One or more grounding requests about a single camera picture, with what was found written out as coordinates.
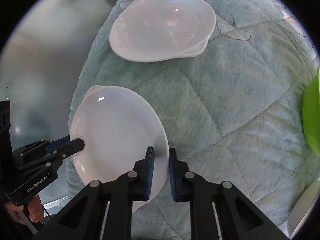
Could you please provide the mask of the light blue quilted tablecloth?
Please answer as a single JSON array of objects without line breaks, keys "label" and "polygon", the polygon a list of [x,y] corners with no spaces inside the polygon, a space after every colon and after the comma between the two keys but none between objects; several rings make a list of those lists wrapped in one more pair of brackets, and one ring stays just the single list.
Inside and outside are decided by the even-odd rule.
[{"label": "light blue quilted tablecloth", "polygon": [[108,37],[133,1],[118,0],[99,30],[71,115],[92,86],[136,92],[158,114],[179,159],[208,181],[231,181],[286,231],[294,204],[319,180],[319,156],[302,126],[303,94],[319,66],[309,39],[279,0],[204,0],[217,26],[201,55],[130,62]]}]

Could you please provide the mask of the green plastic bowl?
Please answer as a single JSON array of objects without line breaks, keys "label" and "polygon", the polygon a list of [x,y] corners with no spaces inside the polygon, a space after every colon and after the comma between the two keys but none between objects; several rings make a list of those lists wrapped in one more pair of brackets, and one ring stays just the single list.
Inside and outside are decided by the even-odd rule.
[{"label": "green plastic bowl", "polygon": [[319,155],[319,68],[303,96],[302,120],[306,142]]}]

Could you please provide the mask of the white plate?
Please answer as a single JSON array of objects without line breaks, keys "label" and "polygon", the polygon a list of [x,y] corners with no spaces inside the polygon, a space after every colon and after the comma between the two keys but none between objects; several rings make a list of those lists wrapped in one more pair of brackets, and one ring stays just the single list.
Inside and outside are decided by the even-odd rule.
[{"label": "white plate", "polygon": [[85,147],[67,160],[68,191],[72,197],[92,180],[117,179],[155,149],[150,199],[161,191],[168,174],[169,145],[153,108],[137,93],[117,86],[93,86],[76,110],[70,139]]},{"label": "white plate", "polygon": [[109,43],[132,62],[159,62],[202,54],[216,26],[204,0],[136,0],[114,21]]}]

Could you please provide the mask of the white ceramic bowl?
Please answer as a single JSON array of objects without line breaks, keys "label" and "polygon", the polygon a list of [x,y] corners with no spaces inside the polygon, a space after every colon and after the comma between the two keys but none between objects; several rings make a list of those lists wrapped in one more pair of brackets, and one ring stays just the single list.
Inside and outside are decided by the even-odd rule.
[{"label": "white ceramic bowl", "polygon": [[318,197],[319,181],[315,181],[303,192],[288,217],[287,232],[290,239],[293,239],[298,230],[306,222]]}]

